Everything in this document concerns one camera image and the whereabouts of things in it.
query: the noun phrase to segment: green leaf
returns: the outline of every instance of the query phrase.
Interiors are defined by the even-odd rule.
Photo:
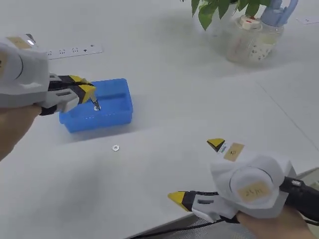
[[[199,22],[201,24],[201,26],[204,28],[204,30],[206,31],[206,29],[209,27],[209,25],[211,24],[211,21],[213,19],[213,14],[217,9],[217,4],[215,3],[211,3],[209,5],[204,5],[199,13],[198,13],[198,19]]]
[[[199,5],[199,1],[200,0],[191,0],[191,11],[193,13],[193,16],[198,8],[198,5]]]
[[[242,11],[248,5],[248,0],[239,0],[238,10]]]
[[[230,0],[219,0],[218,1],[218,12],[219,18],[221,19],[227,12],[230,5]]]
[[[260,5],[270,6],[271,0],[260,0]]]
[[[255,16],[259,9],[259,3],[249,3],[246,9],[246,16]]]

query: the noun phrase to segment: blue container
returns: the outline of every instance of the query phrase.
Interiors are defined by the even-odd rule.
[[[89,100],[67,113],[60,113],[60,123],[70,133],[121,125],[132,120],[133,106],[128,83],[125,79],[92,82],[101,110],[95,111]]]

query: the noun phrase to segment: human hand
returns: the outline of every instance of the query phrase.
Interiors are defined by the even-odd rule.
[[[0,109],[0,161],[13,150],[40,113],[38,106]]]
[[[316,239],[301,214],[289,207],[273,219],[256,219],[244,213],[237,219],[258,239]]]

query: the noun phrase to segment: electrical outlet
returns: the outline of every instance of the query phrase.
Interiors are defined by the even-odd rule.
[[[59,54],[60,54],[60,55],[64,55],[64,54],[65,54],[65,50],[64,50],[64,49],[59,50]]]
[[[73,53],[79,52],[79,48],[73,47],[73,48],[72,48],[72,52],[73,52]]]
[[[65,57],[82,56],[89,54],[102,53],[103,48],[101,45],[89,44],[86,46],[74,46],[70,48],[62,48],[58,50],[47,51],[48,59],[59,59]]]
[[[298,17],[297,20],[300,23],[305,24],[305,25],[319,23],[318,16],[302,16],[302,17]]]

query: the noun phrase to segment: sticker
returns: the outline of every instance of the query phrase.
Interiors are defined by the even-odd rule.
[[[0,77],[4,74],[5,66],[8,60],[8,55],[0,51]]]
[[[12,42],[19,49],[30,49],[31,46],[26,43],[21,37],[7,37],[7,39]]]
[[[270,189],[263,181],[250,184],[247,187],[239,189],[237,192],[245,203],[249,203],[262,197],[271,195]]]
[[[243,144],[233,143],[225,154],[224,159],[235,162],[243,148]]]

